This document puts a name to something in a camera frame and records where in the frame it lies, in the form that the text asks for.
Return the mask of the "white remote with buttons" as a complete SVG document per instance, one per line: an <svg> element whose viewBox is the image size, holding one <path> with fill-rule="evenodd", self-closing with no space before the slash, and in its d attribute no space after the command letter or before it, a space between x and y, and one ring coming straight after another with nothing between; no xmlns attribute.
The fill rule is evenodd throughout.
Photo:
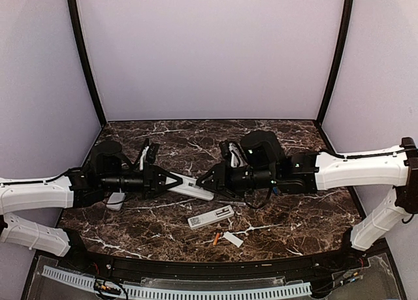
<svg viewBox="0 0 418 300"><path fill-rule="evenodd" d="M195 178L183 176L182 180L182 184L170 188L169 191L205 201L211 201L214 199L214 193L197 186L197 180Z"/></svg>

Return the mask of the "clear handled screwdriver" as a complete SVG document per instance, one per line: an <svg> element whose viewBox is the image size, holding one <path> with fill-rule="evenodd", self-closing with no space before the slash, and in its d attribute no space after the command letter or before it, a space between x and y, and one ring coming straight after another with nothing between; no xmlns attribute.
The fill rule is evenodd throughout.
<svg viewBox="0 0 418 300"><path fill-rule="evenodd" d="M236 205L236 206L241 206L241 207L246 207L247 204L245 202L241 202L241 201L222 201L222 200L215 200L216 203L223 203L226 205Z"/></svg>

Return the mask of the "slim white remote with QR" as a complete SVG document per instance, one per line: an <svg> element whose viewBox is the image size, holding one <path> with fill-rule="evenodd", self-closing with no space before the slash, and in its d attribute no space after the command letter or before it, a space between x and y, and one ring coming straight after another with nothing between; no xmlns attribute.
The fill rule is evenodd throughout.
<svg viewBox="0 0 418 300"><path fill-rule="evenodd" d="M204 214L190 217L187 219L187 222L191 229L199 229L208 225L216 224L233 216L234 210L232 206L227 205Z"/></svg>

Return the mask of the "white battery cover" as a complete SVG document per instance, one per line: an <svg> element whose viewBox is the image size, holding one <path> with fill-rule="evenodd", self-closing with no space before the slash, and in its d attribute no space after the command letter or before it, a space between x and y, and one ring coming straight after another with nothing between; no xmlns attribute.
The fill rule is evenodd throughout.
<svg viewBox="0 0 418 300"><path fill-rule="evenodd" d="M230 232L224 232L223 238L238 248L240 248L244 242L242 239L239 239L236 235L233 235Z"/></svg>

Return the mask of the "orange battery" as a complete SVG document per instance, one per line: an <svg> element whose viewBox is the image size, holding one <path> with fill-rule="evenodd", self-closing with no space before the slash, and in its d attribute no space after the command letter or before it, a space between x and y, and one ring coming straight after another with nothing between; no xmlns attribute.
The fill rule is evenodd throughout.
<svg viewBox="0 0 418 300"><path fill-rule="evenodd" d="M218 243L218 240L220 238L221 233L216 233L215 239L213 241L213 246L216 246Z"/></svg>

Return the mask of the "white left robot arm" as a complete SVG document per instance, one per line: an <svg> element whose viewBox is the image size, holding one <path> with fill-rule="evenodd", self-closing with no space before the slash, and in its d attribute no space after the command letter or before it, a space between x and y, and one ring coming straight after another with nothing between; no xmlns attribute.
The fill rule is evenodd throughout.
<svg viewBox="0 0 418 300"><path fill-rule="evenodd" d="M1 181L1 242L14 243L30 250L42 250L55 256L66 255L78 271L92 266L92 257L63 229L40 225L15 215L16 211L39 208L84 208L101 202L108 193L141 193L156 196L180 186L183 180L158 166L143 170L113 173L70 170L56 178Z"/></svg>

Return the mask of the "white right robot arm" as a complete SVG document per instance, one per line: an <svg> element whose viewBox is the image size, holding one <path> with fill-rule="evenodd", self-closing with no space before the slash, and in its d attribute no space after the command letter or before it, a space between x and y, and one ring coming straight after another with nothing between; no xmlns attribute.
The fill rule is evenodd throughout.
<svg viewBox="0 0 418 300"><path fill-rule="evenodd" d="M410 137L382 150L335 154L322 150L288 156L271 131L247 134L239 144L220 143L223 161L197 185L232 199L259 189L282 194L317 193L347 186L390 185L384 200L346 233L347 245L333 256L346 270L376 240L407 216L417 214L417 147Z"/></svg>

